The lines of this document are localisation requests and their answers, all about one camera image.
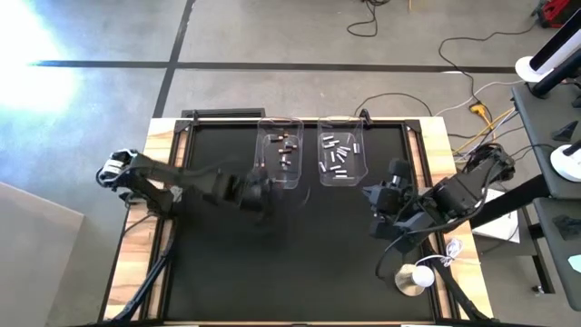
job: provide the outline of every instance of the table leg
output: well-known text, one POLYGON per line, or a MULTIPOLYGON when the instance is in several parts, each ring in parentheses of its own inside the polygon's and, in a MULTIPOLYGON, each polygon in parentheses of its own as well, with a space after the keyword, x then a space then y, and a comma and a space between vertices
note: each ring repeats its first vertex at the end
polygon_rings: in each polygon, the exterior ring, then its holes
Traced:
POLYGON ((486 203, 480 213, 470 219, 470 225, 472 228, 477 228, 531 203, 536 198, 549 195, 545 177, 540 174, 486 203))

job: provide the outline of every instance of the clear plastic container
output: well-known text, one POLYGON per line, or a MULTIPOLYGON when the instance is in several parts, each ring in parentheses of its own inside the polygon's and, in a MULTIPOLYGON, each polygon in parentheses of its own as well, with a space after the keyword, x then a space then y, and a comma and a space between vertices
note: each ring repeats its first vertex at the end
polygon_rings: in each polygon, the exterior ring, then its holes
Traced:
POLYGON ((320 182, 325 186, 355 186, 367 175, 365 147, 363 145, 363 121, 355 117, 320 118, 317 126, 317 144, 319 148, 318 169, 320 182), (337 156, 342 147, 346 155, 337 156))
POLYGON ((263 166, 284 189, 299 184, 303 132, 304 123, 296 118, 262 118, 258 122, 254 165, 263 166))

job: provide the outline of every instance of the cable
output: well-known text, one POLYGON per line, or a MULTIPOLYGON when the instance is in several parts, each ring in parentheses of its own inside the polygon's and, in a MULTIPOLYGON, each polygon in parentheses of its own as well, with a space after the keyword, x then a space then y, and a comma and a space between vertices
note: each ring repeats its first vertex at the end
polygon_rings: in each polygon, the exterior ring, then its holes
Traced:
POLYGON ((476 97, 476 93, 474 92, 474 77, 472 77, 471 74, 468 74, 467 72, 463 71, 462 69, 460 69, 456 64, 452 63, 449 59, 447 59, 443 54, 442 54, 442 48, 444 47, 444 44, 448 41, 457 41, 457 40, 468 40, 468 41, 478 41, 478 42, 485 42, 488 39, 490 39, 492 36, 494 35, 522 35, 524 33, 527 33, 529 31, 531 31, 533 29, 533 27, 535 27, 535 25, 537 24, 537 22, 534 22, 528 29, 526 29, 525 31, 521 31, 521 32, 494 32, 491 35, 485 37, 485 38, 476 38, 476 37, 467 37, 467 36, 459 36, 459 37, 449 37, 447 39, 442 40, 442 42, 439 44, 439 48, 438 48, 438 54, 440 56, 440 58, 444 59, 444 61, 446 61, 448 64, 451 64, 457 71, 461 72, 463 75, 465 75, 466 77, 468 77, 470 79, 470 92, 472 94, 472 97, 479 103, 482 103, 477 97, 476 97))
POLYGON ((464 243, 457 238, 453 238, 446 245, 446 255, 432 254, 416 261, 416 265, 429 259, 439 258, 440 261, 444 264, 444 267, 449 267, 452 262, 456 260, 456 257, 462 252, 463 249, 464 243))
POLYGON ((347 32, 349 34, 351 34, 351 35, 355 35, 355 36, 358 36, 358 37, 375 37, 378 34, 378 19, 375 16, 375 10, 377 9, 377 7, 389 3, 389 1, 391 1, 391 0, 383 0, 383 1, 364 0, 364 1, 365 1, 365 6, 368 8, 369 12, 371 13, 371 20, 364 21, 364 22, 353 23, 353 24, 347 26, 347 32), (350 30, 351 27, 353 27, 353 26, 367 25, 367 24, 371 24, 371 23, 374 23, 373 33, 371 33, 371 34, 359 34, 359 33, 352 32, 350 30))
POLYGON ((527 145, 527 146, 524 146, 524 147, 522 147, 522 148, 518 149, 518 150, 517 150, 515 153, 511 154, 510 156, 511 156, 511 157, 514 157, 514 156, 515 156, 515 155, 517 155, 519 152, 521 152, 521 151, 523 151, 523 150, 526 150, 526 149, 528 149, 528 150, 527 150, 527 151, 526 151, 526 152, 525 152, 523 155, 521 155, 520 157, 518 157, 518 159, 515 159, 515 162, 517 162, 518 160, 520 160, 520 159, 524 158, 524 157, 525 157, 525 155, 527 155, 527 154, 528 154, 528 153, 529 153, 531 150, 533 150, 533 148, 534 148, 534 147, 537 147, 537 146, 539 146, 539 147, 540 147, 540 146, 546 146, 546 147, 549 147, 549 148, 551 148, 552 150, 555 150, 555 149, 556 149, 556 148, 555 148, 555 146, 553 146, 553 145, 551 145, 551 144, 531 144, 531 145, 527 145))
POLYGON ((146 221, 148 218, 151 218, 151 217, 161 218, 159 215, 157 215, 155 213, 147 213, 142 219, 138 220, 133 225, 125 228, 125 230, 123 231, 123 236, 125 236, 129 231, 131 231, 133 228, 135 228, 138 224, 143 223, 144 221, 146 221))
POLYGON ((504 132, 504 133, 501 133, 499 136, 497 136, 497 139, 501 138, 502 136, 504 136, 504 135, 506 135, 506 134, 513 133, 513 132, 515 132, 515 131, 519 131, 519 130, 521 130, 521 129, 523 129, 523 128, 525 128, 525 126, 520 126, 520 127, 517 127, 517 128, 513 128, 513 129, 511 129, 511 130, 508 130, 508 131, 506 131, 506 132, 504 132))
POLYGON ((385 248, 385 250, 383 250, 383 254, 379 257, 378 262, 375 265, 375 277, 377 277, 378 279, 382 280, 385 278, 383 276, 379 275, 379 270, 381 269, 381 264, 383 263, 383 259, 385 258, 385 256, 388 254, 389 250, 391 250, 391 248, 397 243, 399 242, 399 240, 401 240, 401 238, 403 237, 404 234, 400 235, 397 239, 395 239, 392 243, 390 243, 388 245, 388 247, 385 248))
MULTIPOLYGON (((481 91, 484 91, 484 89, 486 89, 487 87, 492 86, 492 85, 514 85, 514 84, 519 84, 519 83, 523 83, 523 82, 525 82, 525 81, 524 80, 518 80, 518 81, 515 81, 515 82, 492 82, 492 83, 488 83, 488 84, 480 87, 474 94, 479 94, 481 91)), ((437 112, 434 115, 435 116, 439 116, 439 115, 441 115, 441 114, 443 114, 443 113, 445 113, 447 111, 461 108, 464 105, 468 104, 470 101, 472 101, 472 99, 473 99, 473 97, 470 96, 470 98, 468 98, 465 102, 463 102, 461 104, 458 104, 458 105, 455 105, 453 107, 449 107, 449 108, 446 108, 446 109, 442 109, 442 110, 440 110, 439 112, 437 112)))
POLYGON ((482 116, 482 119, 484 119, 484 122, 487 124, 487 126, 490 126, 490 127, 489 127, 489 128, 490 128, 490 132, 488 132, 488 133, 489 133, 489 134, 490 134, 490 133, 492 133, 492 141, 494 142, 494 140, 496 140, 496 139, 497 139, 497 135, 494 133, 494 130, 496 130, 496 129, 497 129, 499 126, 500 126, 500 124, 499 124, 499 125, 497 125, 496 127, 494 127, 494 126, 492 125, 492 118, 490 118, 490 120, 488 120, 488 118, 486 118, 485 116, 482 116))
POLYGON ((453 137, 459 137, 459 138, 463 138, 463 139, 471 139, 473 137, 476 137, 476 135, 460 135, 460 134, 453 134, 453 133, 448 133, 448 136, 453 136, 453 137))
POLYGON ((470 151, 463 154, 460 159, 464 159, 467 155, 472 154, 472 152, 474 150, 478 149, 480 147, 480 145, 482 145, 486 141, 486 139, 488 138, 488 136, 490 134, 494 134, 494 131, 496 131, 498 129, 498 127, 500 127, 502 124, 504 124, 506 122, 509 122, 511 119, 515 118, 515 116, 517 116, 517 115, 518 115, 518 112, 515 112, 515 110, 513 109, 513 111, 510 112, 510 114, 508 114, 507 116, 505 116, 504 119, 502 121, 500 121, 500 123, 498 123, 498 125, 494 129, 490 130, 490 132, 488 132, 486 135, 484 135, 484 137, 482 138, 482 140, 480 141, 480 143, 478 145, 474 146, 472 149, 470 149, 470 151))
MULTIPOLYGON (((492 121, 492 124, 495 124, 498 120, 504 118, 507 114, 512 113, 515 110, 515 108, 510 108, 508 110, 506 110, 504 113, 502 113, 500 116, 498 116, 495 120, 492 121)), ((473 137, 472 139, 470 139, 469 141, 465 142, 464 144, 462 144, 462 146, 460 146, 458 149, 456 149, 456 151, 453 152, 453 154, 457 154, 458 152, 460 152, 460 150, 464 149, 465 147, 467 147, 469 144, 473 143, 474 141, 476 141, 480 135, 484 134, 486 131, 488 131, 488 128, 490 126, 486 126, 482 131, 480 131, 475 137, 473 137)))
POLYGON ((381 97, 381 96, 387 96, 387 95, 401 95, 401 96, 407 96, 408 98, 414 99, 414 100, 418 101, 419 103, 423 104, 423 105, 426 107, 426 110, 428 110, 428 113, 429 113, 429 115, 430 115, 430 116, 433 116, 433 115, 434 115, 434 114, 432 113, 432 111, 429 109, 429 106, 428 106, 428 105, 427 105, 425 102, 423 102, 423 101, 421 101, 420 99, 418 99, 417 97, 415 97, 415 96, 413 96, 413 95, 410 95, 410 94, 404 94, 404 93, 399 93, 399 92, 388 92, 388 93, 384 93, 384 94, 377 94, 377 95, 373 95, 373 96, 370 96, 369 98, 367 98, 367 99, 363 100, 363 102, 362 102, 362 103, 361 103, 361 104, 360 104, 360 105, 357 107, 357 109, 355 109, 355 112, 353 113, 353 116, 355 116, 355 117, 357 116, 357 111, 358 111, 358 110, 359 110, 359 109, 360 109, 360 108, 361 108, 361 107, 362 107, 362 106, 363 106, 363 105, 364 105, 364 104, 365 104, 367 101, 369 101, 369 100, 373 100, 373 99, 376 99, 376 98, 379 98, 379 97, 381 97))

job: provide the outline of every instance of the gray floor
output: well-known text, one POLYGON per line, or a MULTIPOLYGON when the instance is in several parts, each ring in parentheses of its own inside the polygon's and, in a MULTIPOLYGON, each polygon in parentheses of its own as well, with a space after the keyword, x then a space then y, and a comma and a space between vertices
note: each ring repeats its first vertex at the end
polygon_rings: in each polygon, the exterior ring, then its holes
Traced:
MULTIPOLYGON (((393 0, 378 9, 379 36, 347 34, 348 24, 368 19, 358 0, 198 0, 180 53, 181 61, 319 64, 446 64, 438 45, 451 36, 484 37, 521 31, 532 21, 535 0, 393 0)), ((7 1, 0 18, 18 17, 21 38, 7 37, 0 54, 0 181, 68 206, 87 216, 49 317, 58 326, 96 319, 113 263, 124 215, 114 193, 94 183, 107 155, 143 148, 165 69, 25 66, 34 60, 167 61, 186 0, 7 1)), ((484 44, 449 43, 458 64, 511 66, 533 54, 554 31, 535 27, 484 44)), ((513 74, 475 74, 476 88, 512 82, 513 74)), ((460 74, 216 71, 178 69, 163 112, 184 109, 265 107, 268 115, 349 114, 368 96, 414 94, 437 112, 468 98, 460 74)), ((498 115, 512 106, 510 87, 495 85, 479 96, 498 115)), ((375 115, 425 115, 412 100, 387 97, 368 108, 375 115)), ((483 127, 468 110, 444 114, 450 132, 483 127)), ((519 126, 518 118, 503 126, 519 126)), ((501 139, 511 153, 527 144, 523 131, 501 139)), ((462 140, 452 139, 453 146, 462 140)), ((532 154, 517 163, 514 187, 538 173, 532 154)), ((578 325, 581 315, 557 294, 536 297, 528 258, 484 257, 495 316, 506 322, 578 325)))

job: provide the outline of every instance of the black floor stripe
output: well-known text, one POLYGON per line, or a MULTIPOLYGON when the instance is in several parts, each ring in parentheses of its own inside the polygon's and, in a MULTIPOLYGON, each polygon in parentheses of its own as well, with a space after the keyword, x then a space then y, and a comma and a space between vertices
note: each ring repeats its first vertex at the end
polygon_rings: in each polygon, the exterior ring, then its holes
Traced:
POLYGON ((160 93, 157 96, 157 102, 155 103, 155 109, 153 110, 153 118, 161 118, 163 116, 163 109, 165 109, 167 96, 170 93, 170 88, 172 87, 173 75, 175 74, 175 68, 177 66, 178 60, 180 60, 183 39, 185 38, 185 33, 188 30, 188 22, 190 21, 190 14, 192 13, 193 4, 195 2, 195 0, 188 0, 185 3, 185 7, 183 8, 182 21, 180 22, 178 33, 175 36, 175 42, 173 42, 172 54, 170 54, 170 62, 168 63, 165 76, 163 77, 160 93))
MULTIPOLYGON (((178 63, 181 69, 208 70, 280 70, 280 71, 332 71, 332 72, 391 72, 391 73, 443 73, 452 72, 449 65, 413 64, 283 64, 283 63, 178 63)), ((460 66, 473 74, 514 74, 514 67, 460 66)))
MULTIPOLYGON (((417 64, 287 64, 287 63, 210 63, 210 62, 160 62, 160 61, 81 61, 45 60, 31 64, 42 67, 79 68, 175 68, 206 70, 280 70, 322 72, 385 72, 385 73, 443 73, 454 71, 448 65, 417 64)), ((472 74, 514 74, 514 67, 460 66, 472 74)))

